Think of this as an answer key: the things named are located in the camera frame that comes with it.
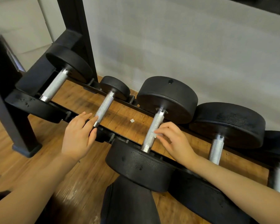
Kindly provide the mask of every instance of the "black metal rack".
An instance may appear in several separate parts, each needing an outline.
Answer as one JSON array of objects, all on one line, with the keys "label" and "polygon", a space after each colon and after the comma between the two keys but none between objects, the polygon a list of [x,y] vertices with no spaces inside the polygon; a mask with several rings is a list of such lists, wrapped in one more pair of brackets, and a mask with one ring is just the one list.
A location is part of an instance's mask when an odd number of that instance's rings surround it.
[{"label": "black metal rack", "polygon": [[[106,94],[100,90],[100,85],[97,79],[97,72],[82,0],[57,1],[66,26],[66,30],[55,41],[55,43],[66,46],[83,57],[83,59],[86,60],[86,62],[91,66],[94,73],[94,78],[89,84],[84,84],[75,81],[74,79],[70,80],[83,86],[85,89],[93,93],[99,93],[105,96]],[[0,47],[0,121],[14,142],[13,149],[27,157],[32,157],[41,148],[41,144],[39,144],[36,140],[34,132],[27,118],[28,114],[7,104],[4,102],[4,99],[15,88],[29,94],[30,96],[37,96],[43,92],[48,84],[54,79],[56,76],[55,70],[55,67],[50,64],[45,55],[42,55],[29,69],[29,71],[21,76],[21,74],[18,73],[15,67],[12,65],[11,60],[8,58],[5,50]],[[122,101],[119,99],[115,99],[115,101],[153,117],[152,113],[149,113],[137,106],[138,103],[134,96],[130,96],[127,101]],[[71,110],[67,111],[70,111],[72,116],[76,115],[76,113]],[[187,132],[207,142],[211,142],[210,139],[190,131],[186,124],[179,125],[179,127],[184,132]],[[111,130],[102,126],[100,126],[100,128],[103,129],[102,131],[105,134],[112,135]],[[263,167],[270,168],[274,166],[275,161],[272,159],[258,157],[257,153],[250,154],[245,150],[229,147],[224,147],[224,149]]]}]

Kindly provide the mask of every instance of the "hand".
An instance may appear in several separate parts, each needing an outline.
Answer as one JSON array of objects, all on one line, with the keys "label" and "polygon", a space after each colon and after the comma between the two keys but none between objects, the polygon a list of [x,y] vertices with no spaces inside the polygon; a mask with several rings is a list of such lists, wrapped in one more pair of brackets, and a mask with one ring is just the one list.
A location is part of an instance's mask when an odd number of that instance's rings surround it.
[{"label": "hand", "polygon": [[61,154],[70,156],[76,162],[86,156],[96,139],[97,128],[92,130],[92,127],[97,121],[98,116],[93,117],[85,124],[85,121],[91,115],[92,113],[81,113],[73,118],[65,129]]},{"label": "hand", "polygon": [[198,155],[193,151],[186,136],[174,123],[163,123],[154,132],[156,134],[163,134],[170,139],[171,144],[168,143],[162,136],[157,135],[157,139],[160,140],[168,153],[177,162],[187,168],[195,165]]}]

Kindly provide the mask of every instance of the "dumbbell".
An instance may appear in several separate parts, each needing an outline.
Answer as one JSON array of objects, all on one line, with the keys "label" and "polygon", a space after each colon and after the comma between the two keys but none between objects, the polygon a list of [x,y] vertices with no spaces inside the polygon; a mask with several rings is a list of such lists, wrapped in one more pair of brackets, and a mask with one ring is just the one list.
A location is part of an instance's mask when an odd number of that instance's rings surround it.
[{"label": "dumbbell", "polygon": [[213,139],[208,159],[219,164],[223,146],[255,149],[263,144],[265,120],[246,107],[210,102],[198,105],[189,128]]},{"label": "dumbbell", "polygon": [[268,187],[280,192],[280,131],[266,131],[261,149],[270,159],[276,160],[275,167],[269,170]]},{"label": "dumbbell", "polygon": [[52,44],[46,51],[46,58],[59,73],[37,99],[19,90],[14,90],[5,101],[27,113],[53,123],[66,118],[67,113],[51,103],[51,99],[68,77],[89,83],[93,72],[86,61],[70,49]]},{"label": "dumbbell", "polygon": [[115,97],[126,101],[130,96],[130,89],[128,86],[112,76],[103,77],[100,86],[101,90],[107,93],[107,96],[95,114],[95,116],[98,116],[98,119],[93,127],[97,127],[101,123]]},{"label": "dumbbell", "polygon": [[136,184],[156,192],[168,190],[175,167],[153,156],[150,150],[156,138],[154,130],[164,119],[176,124],[189,123],[198,103],[195,92],[186,84],[164,76],[148,78],[137,101],[140,108],[155,114],[141,147],[129,141],[114,140],[106,163],[114,171]]}]

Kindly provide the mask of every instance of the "left hand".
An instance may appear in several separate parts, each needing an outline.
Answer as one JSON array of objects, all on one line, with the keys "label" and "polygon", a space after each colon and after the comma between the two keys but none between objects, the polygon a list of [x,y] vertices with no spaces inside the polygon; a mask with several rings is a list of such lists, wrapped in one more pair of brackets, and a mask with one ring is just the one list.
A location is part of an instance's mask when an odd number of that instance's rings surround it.
[{"label": "left hand", "polygon": [[96,139],[97,128],[92,130],[92,127],[98,116],[93,117],[85,124],[91,115],[92,113],[81,113],[73,118],[65,129],[61,154],[73,158],[76,162],[86,156]]}]

